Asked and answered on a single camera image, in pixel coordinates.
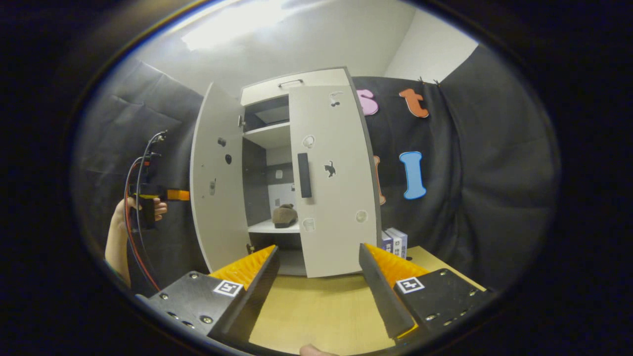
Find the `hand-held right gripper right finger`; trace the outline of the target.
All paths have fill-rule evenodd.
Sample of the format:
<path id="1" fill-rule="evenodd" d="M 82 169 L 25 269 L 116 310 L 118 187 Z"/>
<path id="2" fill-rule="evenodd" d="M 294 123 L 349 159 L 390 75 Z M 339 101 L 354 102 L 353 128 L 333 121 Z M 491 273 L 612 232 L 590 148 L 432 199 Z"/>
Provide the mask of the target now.
<path id="1" fill-rule="evenodd" d="M 389 338 L 432 340 L 452 331 L 493 298 L 449 268 L 429 271 L 363 243 L 359 264 Z"/>

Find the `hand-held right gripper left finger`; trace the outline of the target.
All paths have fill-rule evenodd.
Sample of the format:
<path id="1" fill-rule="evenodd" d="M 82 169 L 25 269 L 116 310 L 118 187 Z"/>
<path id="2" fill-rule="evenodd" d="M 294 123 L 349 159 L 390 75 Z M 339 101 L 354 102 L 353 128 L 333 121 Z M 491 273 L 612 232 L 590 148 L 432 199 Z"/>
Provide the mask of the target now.
<path id="1" fill-rule="evenodd" d="M 268 246 L 218 271 L 191 271 L 147 299 L 172 324 L 219 342 L 249 342 L 280 266 Z"/>

